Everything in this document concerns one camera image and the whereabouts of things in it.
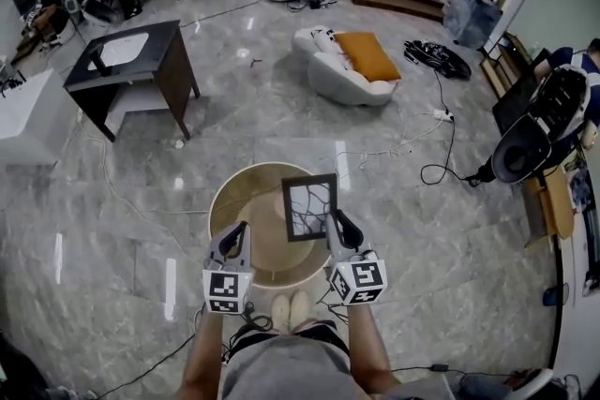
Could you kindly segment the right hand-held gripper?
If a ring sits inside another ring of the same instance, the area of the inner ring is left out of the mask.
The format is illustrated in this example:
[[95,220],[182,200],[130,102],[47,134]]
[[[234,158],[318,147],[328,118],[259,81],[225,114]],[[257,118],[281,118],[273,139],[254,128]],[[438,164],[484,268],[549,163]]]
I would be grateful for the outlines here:
[[[343,249],[359,249],[363,232],[341,210],[330,211],[325,217],[325,233],[332,254]],[[328,282],[344,306],[373,304],[388,287],[386,266],[372,249],[336,261]]]

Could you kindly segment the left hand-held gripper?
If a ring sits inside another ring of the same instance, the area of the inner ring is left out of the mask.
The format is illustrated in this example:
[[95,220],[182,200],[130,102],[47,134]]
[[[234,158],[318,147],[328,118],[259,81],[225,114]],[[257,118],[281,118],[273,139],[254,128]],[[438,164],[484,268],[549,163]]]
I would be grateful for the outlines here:
[[203,296],[211,313],[240,315],[251,291],[250,226],[246,221],[230,225],[210,242],[210,254],[202,269]]

